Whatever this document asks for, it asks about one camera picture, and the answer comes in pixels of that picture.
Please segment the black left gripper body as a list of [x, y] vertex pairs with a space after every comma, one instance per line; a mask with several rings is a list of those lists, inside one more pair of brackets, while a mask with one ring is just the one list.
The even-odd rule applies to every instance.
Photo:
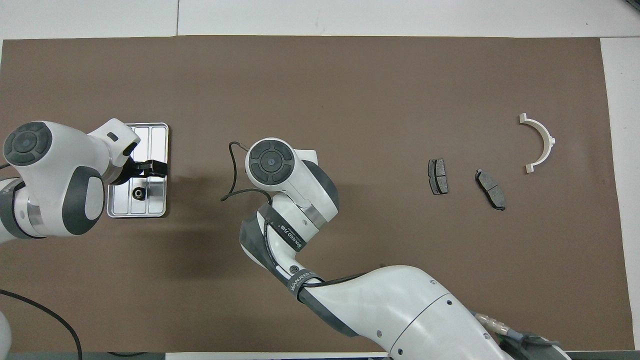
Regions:
[[123, 185], [132, 178], [143, 178], [144, 169], [141, 166], [144, 162], [134, 161], [132, 157], [129, 157], [118, 175], [117, 178], [110, 182], [110, 185]]

